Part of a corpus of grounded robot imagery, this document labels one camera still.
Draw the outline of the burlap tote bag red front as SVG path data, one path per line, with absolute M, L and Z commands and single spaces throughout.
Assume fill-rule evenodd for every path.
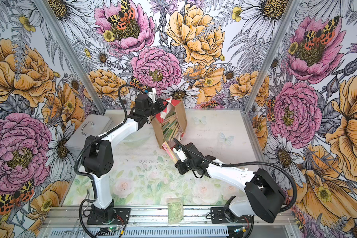
M 160 149 L 164 142 L 170 147 L 174 146 L 174 139 L 181 141 L 187 127 L 187 118 L 183 99 L 173 99 L 164 102 L 167 106 L 152 120 L 155 137 Z

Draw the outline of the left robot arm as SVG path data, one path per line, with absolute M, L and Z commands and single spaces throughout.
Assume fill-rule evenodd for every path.
M 86 175 L 92 182 L 94 198 L 91 202 L 91 218 L 109 224 L 115 218 L 114 201 L 110 192 L 108 173 L 114 164 L 114 149 L 126 137 L 140 130 L 149 117 L 166 109 L 164 100 L 156 98 L 156 89 L 147 88 L 135 100 L 134 109 L 127 114 L 125 121 L 99 136 L 89 136 L 79 154 L 78 162 L 85 172 L 75 166 L 77 175 Z

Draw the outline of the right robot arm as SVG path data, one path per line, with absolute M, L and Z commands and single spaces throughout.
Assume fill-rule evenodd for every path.
M 230 196 L 224 207 L 214 212 L 218 223 L 236 223 L 244 216 L 273 223 L 285 203 L 284 193 L 264 169 L 227 167 L 213 156 L 203 156 L 192 143 L 175 145 L 173 159 L 181 175 L 191 171 L 197 178 L 218 179 L 244 192 L 242 197 Z

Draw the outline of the green printed packet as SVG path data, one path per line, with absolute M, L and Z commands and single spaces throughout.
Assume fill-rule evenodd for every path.
M 176 224 L 183 220 L 183 200 L 181 198 L 168 198 L 168 223 Z

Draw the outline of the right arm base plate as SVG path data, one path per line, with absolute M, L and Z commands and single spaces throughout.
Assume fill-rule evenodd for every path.
M 211 207 L 210 219 L 212 224 L 251 224 L 252 216 L 244 215 L 237 217 L 229 209 L 224 207 Z

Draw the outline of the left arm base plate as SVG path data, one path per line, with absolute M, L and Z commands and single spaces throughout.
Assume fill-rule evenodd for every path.
M 130 208 L 99 209 L 92 207 L 87 219 L 88 225 L 127 225 Z

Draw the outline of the aluminium front rail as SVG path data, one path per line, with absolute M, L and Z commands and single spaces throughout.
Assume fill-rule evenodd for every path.
M 177 224 L 168 222 L 167 206 L 141 206 L 132 205 L 127 227 L 165 227 L 165 226 L 212 226 L 210 212 L 212 205 L 185 205 L 183 207 L 183 220 Z M 78 227 L 79 207 L 63 206 L 54 207 L 48 213 L 42 228 L 74 228 Z

